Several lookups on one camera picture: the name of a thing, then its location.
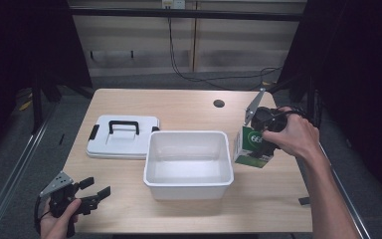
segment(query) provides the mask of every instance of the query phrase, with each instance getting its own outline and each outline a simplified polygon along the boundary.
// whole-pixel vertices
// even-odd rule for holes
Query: table hole
[[[222,100],[216,100],[213,102],[213,105],[217,108],[222,108],[225,106],[225,102]]]

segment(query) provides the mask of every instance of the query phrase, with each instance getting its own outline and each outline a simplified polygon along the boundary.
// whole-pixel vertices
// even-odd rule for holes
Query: black handle
[[[92,130],[92,133],[90,134],[89,140],[95,140],[97,132],[98,132],[98,124],[95,124],[95,126],[93,126],[93,130]]]
[[[67,238],[73,237],[74,235],[76,235],[76,228],[74,226],[74,216],[72,216],[68,223]]]
[[[114,124],[122,124],[122,125],[134,125],[135,133],[139,135],[139,127],[137,121],[125,121],[125,120],[111,120],[109,122],[109,134],[113,134],[113,125]]]

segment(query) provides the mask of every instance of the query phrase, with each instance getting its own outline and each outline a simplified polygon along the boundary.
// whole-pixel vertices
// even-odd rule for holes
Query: wooden table
[[[235,181],[221,200],[156,201],[143,182],[145,160],[96,159],[86,154],[88,139],[101,115],[154,116],[160,128],[221,130],[234,139],[245,108],[256,92],[98,90],[64,167],[75,181],[93,176],[92,195],[110,185],[111,196],[91,215],[81,216],[77,232],[91,233],[260,233],[312,231],[307,197],[294,157],[281,150],[264,168],[233,163]],[[225,106],[216,108],[214,101]],[[273,108],[265,93],[261,106]]]

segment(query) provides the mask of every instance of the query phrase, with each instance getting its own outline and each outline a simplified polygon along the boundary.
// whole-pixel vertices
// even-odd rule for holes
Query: white container lid
[[[110,116],[98,118],[89,138],[87,155],[95,158],[145,159],[155,117]]]

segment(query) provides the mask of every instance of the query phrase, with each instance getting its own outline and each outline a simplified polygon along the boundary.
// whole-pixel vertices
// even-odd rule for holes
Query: wall outlet
[[[173,9],[185,9],[185,0],[173,0]]]
[[[162,9],[173,9],[173,0],[162,0]]]

